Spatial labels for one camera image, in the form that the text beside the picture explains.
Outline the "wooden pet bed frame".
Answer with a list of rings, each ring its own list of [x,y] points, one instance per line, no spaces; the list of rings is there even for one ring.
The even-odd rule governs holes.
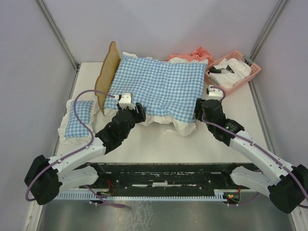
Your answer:
[[[116,42],[112,41],[104,59],[100,74],[95,83],[95,90],[108,92],[120,63],[120,54]]]

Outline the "blue checkered mattress cushion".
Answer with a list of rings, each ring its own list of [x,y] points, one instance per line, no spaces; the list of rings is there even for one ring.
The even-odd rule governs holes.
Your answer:
[[[193,114],[207,65],[208,60],[160,61],[123,52],[109,94],[131,93],[134,103],[146,107],[142,125],[173,124],[178,134],[188,136],[196,129]]]

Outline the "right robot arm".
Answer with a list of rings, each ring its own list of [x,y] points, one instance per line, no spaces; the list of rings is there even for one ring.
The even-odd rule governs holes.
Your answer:
[[[235,120],[226,118],[219,100],[196,100],[194,119],[204,122],[214,138],[250,160],[260,171],[243,166],[221,175],[226,188],[245,186],[264,196],[282,212],[289,214],[308,199],[308,169],[294,166],[263,148]]]

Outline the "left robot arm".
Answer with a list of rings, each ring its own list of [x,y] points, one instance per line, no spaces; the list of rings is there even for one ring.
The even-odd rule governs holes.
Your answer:
[[[37,156],[25,176],[26,194],[32,194],[34,201],[45,205],[60,192],[71,188],[104,186],[106,175],[103,170],[87,162],[118,148],[135,125],[145,120],[146,108],[136,103],[134,109],[119,109],[111,122],[93,136],[90,144],[60,156]]]

